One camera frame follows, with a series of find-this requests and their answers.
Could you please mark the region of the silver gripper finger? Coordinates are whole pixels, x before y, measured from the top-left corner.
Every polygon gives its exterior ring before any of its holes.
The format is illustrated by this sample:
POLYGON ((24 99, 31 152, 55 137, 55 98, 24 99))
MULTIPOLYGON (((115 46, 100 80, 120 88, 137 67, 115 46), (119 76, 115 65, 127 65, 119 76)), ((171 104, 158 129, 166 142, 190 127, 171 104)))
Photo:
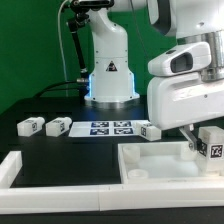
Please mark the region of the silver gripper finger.
POLYGON ((190 130, 190 127, 182 126, 179 128, 179 130, 182 133, 182 135, 188 140, 189 148, 191 150, 196 150, 197 149, 197 139, 193 135, 192 131, 190 130))

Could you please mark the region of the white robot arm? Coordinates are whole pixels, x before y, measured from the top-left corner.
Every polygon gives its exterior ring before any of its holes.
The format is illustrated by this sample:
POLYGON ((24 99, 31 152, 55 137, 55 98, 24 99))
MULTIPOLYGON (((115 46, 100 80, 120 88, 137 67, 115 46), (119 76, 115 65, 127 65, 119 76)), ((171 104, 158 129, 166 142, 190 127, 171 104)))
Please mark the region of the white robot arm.
POLYGON ((89 23, 95 67, 85 100, 98 106, 138 97, 128 70, 127 34, 107 13, 146 7, 152 27, 177 45, 148 63, 152 125, 178 128, 197 150, 192 124, 224 116, 224 0, 69 0, 75 25, 89 23))

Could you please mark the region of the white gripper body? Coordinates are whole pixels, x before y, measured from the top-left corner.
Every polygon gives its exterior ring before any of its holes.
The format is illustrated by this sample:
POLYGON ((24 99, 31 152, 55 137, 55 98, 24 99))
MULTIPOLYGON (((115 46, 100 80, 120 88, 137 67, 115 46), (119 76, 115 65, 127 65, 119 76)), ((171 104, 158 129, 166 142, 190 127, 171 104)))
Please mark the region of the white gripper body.
POLYGON ((203 82, 211 63, 206 42, 177 45, 148 63, 149 120, 161 130, 224 116, 224 80, 203 82))

